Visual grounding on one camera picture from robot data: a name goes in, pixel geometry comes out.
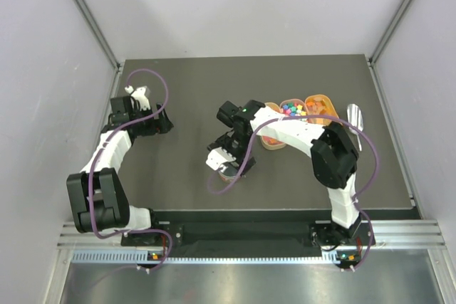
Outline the clear round plastic jar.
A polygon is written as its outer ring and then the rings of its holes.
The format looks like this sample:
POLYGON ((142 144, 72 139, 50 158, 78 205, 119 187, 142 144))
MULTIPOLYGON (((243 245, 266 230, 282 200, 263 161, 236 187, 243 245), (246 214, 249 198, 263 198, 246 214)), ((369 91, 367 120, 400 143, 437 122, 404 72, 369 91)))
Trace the clear round plastic jar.
POLYGON ((226 168, 218 171, 221 180, 231 183, 237 179, 237 169, 226 168))

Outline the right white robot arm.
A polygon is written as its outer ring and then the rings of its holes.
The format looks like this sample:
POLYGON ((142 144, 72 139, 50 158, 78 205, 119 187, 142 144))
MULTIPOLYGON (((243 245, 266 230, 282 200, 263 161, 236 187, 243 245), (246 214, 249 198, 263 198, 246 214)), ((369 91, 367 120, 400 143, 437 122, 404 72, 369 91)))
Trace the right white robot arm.
POLYGON ((233 172, 238 179, 255 164, 250 155, 255 137, 283 142, 311 159, 315 178, 328 190, 331 227, 313 232, 315 243, 339 246, 358 236, 361 215, 353 200, 358 152, 341 124, 287 117, 257 100, 243 107, 227 101, 218 109, 217 119, 230 130, 209 145, 207 166, 220 174, 233 172))

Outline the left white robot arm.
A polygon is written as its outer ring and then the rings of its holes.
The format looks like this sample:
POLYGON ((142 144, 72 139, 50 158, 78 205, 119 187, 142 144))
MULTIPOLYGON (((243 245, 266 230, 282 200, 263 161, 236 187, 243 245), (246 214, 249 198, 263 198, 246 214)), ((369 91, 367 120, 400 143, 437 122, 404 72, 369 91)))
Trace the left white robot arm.
POLYGON ((92 232, 93 226, 98 232, 137 231, 138 238, 151 245, 160 240, 162 229, 151 209, 129 204, 118 172, 137 138, 165 134, 173 124, 162 103, 153 112, 142 95, 111 98, 110 106, 93 156, 66 180, 73 221, 80 233, 92 232))

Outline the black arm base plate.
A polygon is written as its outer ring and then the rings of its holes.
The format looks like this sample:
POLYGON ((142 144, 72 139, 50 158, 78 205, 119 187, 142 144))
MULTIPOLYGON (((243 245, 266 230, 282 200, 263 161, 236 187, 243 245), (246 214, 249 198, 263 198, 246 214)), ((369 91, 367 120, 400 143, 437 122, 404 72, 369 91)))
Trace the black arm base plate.
POLYGON ((329 210, 156 211, 152 227, 209 239, 297 236, 308 243, 316 232, 332 241, 344 238, 347 245, 360 240, 367 246, 375 241, 367 223, 357 221, 357 229, 346 230, 331 223, 330 218, 329 210))

